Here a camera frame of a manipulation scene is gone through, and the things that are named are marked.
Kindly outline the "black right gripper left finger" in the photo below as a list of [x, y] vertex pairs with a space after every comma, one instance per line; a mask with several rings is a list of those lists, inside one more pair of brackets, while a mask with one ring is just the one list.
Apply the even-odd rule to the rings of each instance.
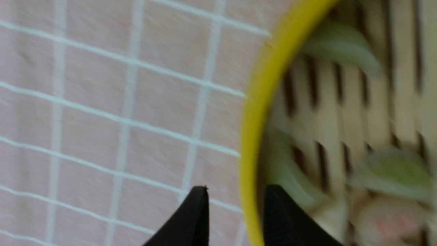
[[206, 186], [194, 186], [144, 246], [207, 246], [209, 222], [208, 189]]

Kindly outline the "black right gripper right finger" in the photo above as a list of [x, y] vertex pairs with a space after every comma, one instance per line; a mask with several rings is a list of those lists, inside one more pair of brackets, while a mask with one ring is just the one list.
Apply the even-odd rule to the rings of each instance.
[[263, 238], [266, 246], [341, 246], [279, 185], [266, 186]]

